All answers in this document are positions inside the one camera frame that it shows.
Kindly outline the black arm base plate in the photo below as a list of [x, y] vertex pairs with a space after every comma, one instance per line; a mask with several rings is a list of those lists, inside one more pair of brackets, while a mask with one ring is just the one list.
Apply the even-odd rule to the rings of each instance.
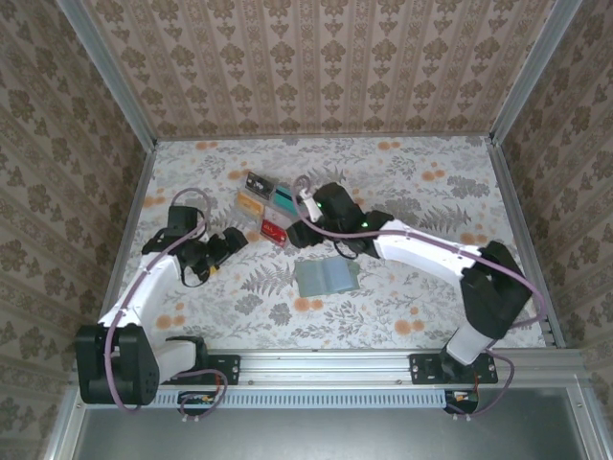
[[494, 359], [487, 354], [478, 355], [468, 365], [463, 365], [444, 353], [422, 353], [409, 356], [412, 383], [425, 384], [471, 384], [498, 382]]
[[[186, 370], [186, 373], [200, 370], [217, 370], [222, 373], [228, 380], [229, 385], [237, 385], [240, 371], [240, 356], [239, 355], [208, 355], [202, 362], [197, 362], [192, 368]], [[199, 374], [191, 377], [172, 377], [163, 382], [164, 385], [221, 385], [222, 378], [213, 374]]]

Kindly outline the grey metal panel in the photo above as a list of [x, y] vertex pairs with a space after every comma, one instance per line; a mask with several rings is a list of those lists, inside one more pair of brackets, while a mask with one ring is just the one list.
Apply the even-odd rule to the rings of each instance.
[[591, 391], [511, 390], [488, 413], [440, 409], [92, 409], [68, 393], [43, 460], [613, 460]]

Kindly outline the orange credit card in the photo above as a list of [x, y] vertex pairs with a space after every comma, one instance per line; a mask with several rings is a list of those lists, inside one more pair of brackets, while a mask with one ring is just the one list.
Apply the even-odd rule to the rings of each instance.
[[244, 214], [254, 219], [260, 219], [265, 210], [265, 205], [261, 201], [251, 197], [246, 192], [238, 192], [237, 206]]

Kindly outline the teal credit card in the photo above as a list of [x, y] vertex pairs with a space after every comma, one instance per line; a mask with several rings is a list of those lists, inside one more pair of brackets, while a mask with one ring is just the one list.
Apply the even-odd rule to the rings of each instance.
[[297, 217], [298, 212], [294, 206], [291, 191], [283, 185], [277, 185], [273, 194], [273, 203], [289, 215]]

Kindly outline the black controller board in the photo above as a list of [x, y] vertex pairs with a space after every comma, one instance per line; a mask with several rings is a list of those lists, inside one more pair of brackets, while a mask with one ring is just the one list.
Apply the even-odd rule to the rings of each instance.
[[476, 390], [445, 390], [443, 410], [451, 415], [470, 415], [477, 410], [479, 395]]
[[187, 417], [201, 417], [216, 402], [216, 391], [179, 392], [177, 396], [178, 410]]

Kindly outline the aluminium corner post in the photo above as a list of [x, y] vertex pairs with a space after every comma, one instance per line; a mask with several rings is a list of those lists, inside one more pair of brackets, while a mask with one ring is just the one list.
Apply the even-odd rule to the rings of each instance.
[[147, 153], [155, 149], [157, 135], [140, 107], [136, 92], [124, 77], [120, 63], [111, 54], [94, 20], [81, 0], [57, 0], [87, 55], [97, 67], [115, 102]]
[[542, 26], [534, 46], [513, 83], [489, 132], [494, 146], [500, 146], [509, 134], [521, 109], [526, 105], [538, 80], [544, 75], [566, 30], [573, 21], [582, 0], [556, 0]]

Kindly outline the red credit card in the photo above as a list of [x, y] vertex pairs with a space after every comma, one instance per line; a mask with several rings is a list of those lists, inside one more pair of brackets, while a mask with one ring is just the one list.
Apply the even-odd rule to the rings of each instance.
[[267, 219], [261, 222], [261, 234], [277, 245], [284, 246], [286, 243], [287, 235], [285, 230]]

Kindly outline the long aluminium mounting rail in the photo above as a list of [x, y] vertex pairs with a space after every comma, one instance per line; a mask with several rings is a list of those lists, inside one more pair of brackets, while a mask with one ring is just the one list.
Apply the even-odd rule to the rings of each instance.
[[[557, 348], [495, 349], [500, 388], [509, 376], [512, 388], [585, 384], [588, 373], [577, 350]], [[413, 385], [409, 356], [432, 350], [213, 350], [239, 355], [237, 387], [242, 389], [408, 388]]]

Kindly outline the clear acrylic card organizer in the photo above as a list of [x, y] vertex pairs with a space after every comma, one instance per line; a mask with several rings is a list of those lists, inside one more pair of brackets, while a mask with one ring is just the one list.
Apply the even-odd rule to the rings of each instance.
[[[261, 201], [261, 202], [262, 202], [262, 203], [265, 205], [265, 210], [264, 210], [263, 216], [262, 216], [261, 218], [258, 218], [258, 219], [252, 218], [252, 217], [250, 217], [250, 216], [248, 216], [248, 215], [244, 214], [244, 213], [243, 213], [243, 212], [242, 212], [242, 211], [239, 209], [239, 207], [237, 206], [237, 207], [238, 207], [238, 210], [239, 210], [241, 213], [243, 213], [243, 214], [244, 214], [244, 215], [245, 215], [247, 218], [249, 218], [249, 219], [250, 219], [250, 220], [251, 220], [253, 223], [255, 223], [255, 224], [256, 224], [256, 228], [257, 228], [258, 232], [260, 233], [260, 235], [261, 235], [262, 237], [263, 237], [263, 235], [261, 234], [261, 222], [262, 222], [264, 219], [267, 219], [267, 220], [269, 220], [269, 221], [271, 221], [271, 222], [273, 222], [273, 223], [276, 223], [277, 225], [281, 226], [281, 227], [282, 227], [282, 228], [285, 230], [285, 232], [286, 232], [287, 239], [286, 239], [286, 243], [285, 243], [285, 245], [284, 245], [284, 246], [280, 246], [280, 245], [278, 245], [278, 246], [279, 246], [279, 247], [282, 247], [282, 248], [285, 248], [285, 247], [286, 247], [286, 246], [289, 244], [289, 239], [288, 239], [288, 234], [287, 234], [286, 229], [287, 229], [287, 228], [288, 228], [290, 225], [292, 225], [293, 223], [295, 223], [295, 222], [297, 221], [298, 216], [297, 216], [297, 217], [291, 216], [291, 215], [289, 215], [287, 212], [285, 212], [285, 211], [283, 211], [283, 210], [279, 209], [279, 208], [278, 208], [278, 207], [277, 207], [277, 206], [276, 206], [276, 205], [273, 203], [273, 201], [272, 201], [274, 192], [273, 192], [273, 194], [271, 195], [271, 197], [270, 197], [268, 200], [264, 200], [262, 197], [260, 197], [260, 196], [258, 196], [258, 195], [255, 195], [255, 194], [251, 193], [249, 190], [247, 190], [247, 189], [245, 188], [245, 181], [246, 181], [246, 177], [245, 177], [245, 179], [244, 179], [243, 185], [242, 185], [242, 186], [241, 186], [241, 187], [238, 189], [238, 192], [245, 192], [245, 193], [247, 193], [248, 195], [250, 195], [251, 197], [256, 198], [257, 200]], [[270, 180], [271, 182], [273, 182], [273, 183], [275, 184], [275, 187], [276, 187], [277, 185], [281, 185], [281, 184], [279, 184], [278, 182], [273, 181], [272, 179], [269, 179], [269, 178], [267, 178], [267, 177], [264, 177], [264, 178], [266, 178], [266, 179]]]

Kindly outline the floral patterned table cover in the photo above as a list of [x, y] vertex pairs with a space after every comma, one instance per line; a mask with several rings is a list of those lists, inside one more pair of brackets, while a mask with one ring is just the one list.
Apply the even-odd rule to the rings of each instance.
[[173, 200], [207, 210], [209, 229], [234, 226], [248, 243], [211, 280], [173, 284], [152, 314], [162, 340], [198, 335], [212, 349], [438, 349], [464, 322], [460, 291], [397, 262], [358, 258], [358, 288], [305, 298], [295, 265], [333, 257], [323, 243], [278, 246], [237, 205], [248, 173], [290, 185], [341, 184], [365, 211], [380, 210], [428, 234], [514, 247], [485, 136], [332, 137], [172, 141], [157, 146], [130, 248], [134, 275], [145, 242]]

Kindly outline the black credit card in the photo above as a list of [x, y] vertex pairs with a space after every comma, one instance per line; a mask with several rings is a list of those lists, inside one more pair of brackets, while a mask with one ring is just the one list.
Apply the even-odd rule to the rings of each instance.
[[246, 177], [245, 188], [264, 200], [268, 200], [275, 190], [275, 184], [254, 172], [249, 172]]

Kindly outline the green translucent card holder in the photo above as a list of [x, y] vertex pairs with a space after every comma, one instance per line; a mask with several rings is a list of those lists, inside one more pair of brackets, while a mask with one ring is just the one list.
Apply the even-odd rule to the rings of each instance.
[[301, 297], [332, 295], [359, 289], [359, 264], [341, 256], [304, 260], [295, 264]]

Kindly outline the aluminium side rail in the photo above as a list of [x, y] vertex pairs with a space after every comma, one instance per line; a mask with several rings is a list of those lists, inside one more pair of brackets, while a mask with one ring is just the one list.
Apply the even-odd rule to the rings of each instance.
[[537, 259], [529, 228], [524, 218], [504, 153], [502, 148], [488, 137], [486, 141], [490, 162], [496, 176], [501, 197], [505, 204], [523, 272], [527, 279], [534, 284], [544, 297], [545, 307], [540, 327], [545, 338], [545, 343], [548, 347], [565, 349], [566, 342], [556, 317], [552, 299], [539, 260]]
[[156, 158], [156, 146], [147, 153], [143, 169], [134, 193], [132, 204], [125, 222], [125, 230], [118, 249], [118, 254], [113, 265], [111, 276], [103, 298], [100, 317], [105, 316], [113, 309], [116, 300], [121, 296], [120, 290], [127, 262], [130, 259], [130, 248], [134, 240], [138, 226], [139, 216], [147, 195], [148, 183], [152, 177], [152, 171]]

